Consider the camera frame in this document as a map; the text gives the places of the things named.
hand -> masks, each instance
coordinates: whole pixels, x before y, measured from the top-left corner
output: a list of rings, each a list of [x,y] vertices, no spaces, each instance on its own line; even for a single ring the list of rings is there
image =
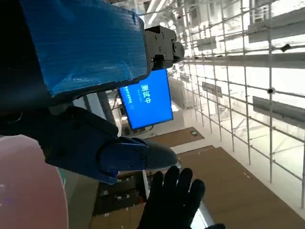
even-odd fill
[[[195,180],[189,191],[192,176],[189,168],[179,175],[176,166],[167,171],[164,179],[163,174],[157,172],[138,229],[189,229],[205,191],[201,180]],[[225,226],[218,224],[208,228],[224,229]]]

blue screen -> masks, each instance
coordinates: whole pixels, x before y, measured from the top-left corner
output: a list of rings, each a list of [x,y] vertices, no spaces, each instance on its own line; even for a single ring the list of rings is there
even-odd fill
[[[120,88],[132,129],[173,119],[166,70],[152,71],[138,84]]]

metal pole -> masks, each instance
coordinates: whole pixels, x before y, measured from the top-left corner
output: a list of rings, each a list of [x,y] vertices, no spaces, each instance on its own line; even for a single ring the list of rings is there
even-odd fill
[[[212,53],[212,58],[214,58],[214,52],[213,52],[213,40],[212,40],[212,31],[211,31],[211,26],[210,26],[210,12],[209,12],[209,5],[206,4],[206,11],[207,11],[207,16],[208,16],[208,23],[209,23],[209,32],[210,32],[210,38],[211,38],[211,53]],[[218,116],[218,123],[219,123],[219,136],[220,136],[220,141],[222,141],[222,135],[221,135],[221,125],[220,125],[220,116],[219,116],[219,103],[218,103],[218,93],[217,93],[217,79],[216,79],[216,73],[215,73],[215,64],[213,60],[213,73],[214,73],[214,79],[215,79],[215,91],[216,91],[216,100],[217,100],[217,116]]]
[[[221,0],[221,18],[223,22],[223,33],[224,33],[224,9],[223,9],[223,0]],[[227,53],[227,46],[226,46],[226,39],[225,39],[225,34],[224,34],[224,52]],[[229,84],[229,67],[228,67],[228,61],[225,62],[226,66],[226,73],[227,73],[227,81],[228,81],[228,95],[229,95],[229,112],[230,112],[230,121],[231,121],[231,132],[233,133],[233,120],[232,120],[232,107],[231,107],[231,91],[230,91],[230,84]],[[235,151],[234,147],[234,136],[232,136],[232,150],[233,152]]]
[[[302,173],[302,200],[301,200],[301,209],[304,209],[305,204],[305,145],[303,152],[303,173]]]
[[[209,120],[210,120],[210,130],[211,130],[211,134],[213,133],[212,131],[212,121],[211,121],[211,112],[210,112],[210,103],[209,103],[209,95],[208,95],[208,92],[205,91],[206,93],[206,101],[208,103],[208,113],[209,113]]]
[[[203,65],[203,74],[204,74],[204,82],[206,82],[206,77],[205,77],[205,65]],[[209,114],[209,122],[210,122],[210,130],[211,130],[211,134],[213,133],[212,132],[212,122],[211,122],[211,114],[210,114],[210,105],[209,105],[209,101],[207,100],[207,104],[208,104],[208,114]]]
[[[186,10],[186,4],[184,3],[184,12],[183,12],[183,17],[185,17],[186,19],[186,26],[187,28],[189,27],[189,20],[188,20],[188,16],[187,16],[187,10]],[[191,40],[191,34],[190,34],[190,29],[188,28],[188,31],[189,31],[189,38],[190,38],[190,45],[191,45],[191,49],[193,51],[193,48],[192,48],[192,40]],[[191,78],[191,85],[192,85],[192,93],[193,93],[193,102],[194,102],[194,111],[195,111],[195,116],[196,116],[196,121],[198,122],[198,119],[197,119],[197,112],[196,112],[196,108],[197,108],[197,102],[195,101],[195,94],[194,94],[194,89],[193,89],[193,79],[192,79],[192,74],[191,74],[191,66],[190,64],[188,63],[188,66],[189,66],[189,73],[190,73],[190,78]]]
[[[244,6],[243,0],[240,0],[240,11],[242,17],[242,28],[244,31]],[[246,121],[247,121],[247,141],[248,141],[248,162],[251,165],[251,148],[250,148],[250,132],[249,132],[249,104],[248,104],[248,89],[247,89],[247,69],[245,65],[245,44],[244,44],[244,34],[243,34],[243,64],[244,64],[244,91],[245,91],[245,101],[246,101]]]
[[[271,44],[271,0],[269,0],[268,4],[268,43],[269,43],[269,90],[272,89],[272,44]],[[269,131],[270,131],[270,140],[269,140],[269,147],[270,147],[270,183],[272,183],[273,173],[272,173],[272,163],[273,163],[273,154],[272,154],[272,139],[273,139],[273,128],[272,128],[272,116],[273,116],[273,101],[272,101],[272,93],[269,91],[269,103],[270,103],[270,118],[269,118]]]

blue tape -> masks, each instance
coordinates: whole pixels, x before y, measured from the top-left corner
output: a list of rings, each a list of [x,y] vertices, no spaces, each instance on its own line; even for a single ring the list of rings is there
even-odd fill
[[[52,96],[147,74],[140,18],[97,0],[22,0]]]

